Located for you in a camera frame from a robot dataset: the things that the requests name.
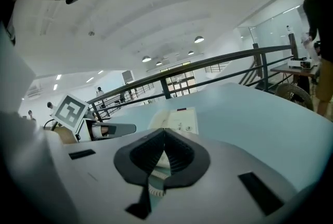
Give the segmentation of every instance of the person in black shirt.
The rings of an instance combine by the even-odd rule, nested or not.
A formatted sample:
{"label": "person in black shirt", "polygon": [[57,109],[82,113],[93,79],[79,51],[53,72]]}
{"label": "person in black shirt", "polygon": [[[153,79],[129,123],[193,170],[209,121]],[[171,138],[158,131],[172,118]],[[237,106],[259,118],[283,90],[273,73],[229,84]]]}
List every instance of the person in black shirt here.
{"label": "person in black shirt", "polygon": [[329,35],[325,29],[323,6],[320,0],[304,0],[303,8],[310,26],[310,39],[316,38],[317,31],[321,39],[322,66],[316,96],[319,99],[317,113],[324,116],[333,96],[333,53],[328,42]]}

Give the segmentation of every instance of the dome ceiling light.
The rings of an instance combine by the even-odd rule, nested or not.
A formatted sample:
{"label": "dome ceiling light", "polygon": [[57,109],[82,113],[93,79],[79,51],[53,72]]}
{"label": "dome ceiling light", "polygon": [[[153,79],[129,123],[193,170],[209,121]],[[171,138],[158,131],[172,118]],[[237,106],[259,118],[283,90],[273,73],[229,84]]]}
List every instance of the dome ceiling light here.
{"label": "dome ceiling light", "polygon": [[151,58],[149,56],[144,56],[144,58],[142,58],[142,62],[148,62],[148,61],[151,61]]}
{"label": "dome ceiling light", "polygon": [[204,40],[202,36],[197,36],[194,40],[195,43],[201,43]]}

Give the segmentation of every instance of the light blue tabletop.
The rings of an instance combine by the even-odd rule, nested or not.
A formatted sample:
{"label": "light blue tabletop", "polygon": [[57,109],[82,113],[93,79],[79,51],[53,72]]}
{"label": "light blue tabletop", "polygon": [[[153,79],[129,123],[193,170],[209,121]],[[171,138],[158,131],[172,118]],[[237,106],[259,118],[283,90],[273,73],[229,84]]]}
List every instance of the light blue tabletop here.
{"label": "light blue tabletop", "polygon": [[332,150],[332,122],[275,95],[234,83],[124,108],[123,115],[110,122],[133,123],[140,132],[156,112],[184,107],[195,107],[200,136],[243,148],[297,190],[319,179]]}

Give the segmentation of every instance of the chair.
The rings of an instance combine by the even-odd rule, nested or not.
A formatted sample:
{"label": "chair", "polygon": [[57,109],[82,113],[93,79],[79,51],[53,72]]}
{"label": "chair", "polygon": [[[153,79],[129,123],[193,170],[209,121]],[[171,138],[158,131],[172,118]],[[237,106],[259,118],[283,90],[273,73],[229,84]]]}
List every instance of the chair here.
{"label": "chair", "polygon": [[310,95],[305,90],[294,84],[283,83],[279,85],[275,91],[275,95],[313,111],[313,104]]}

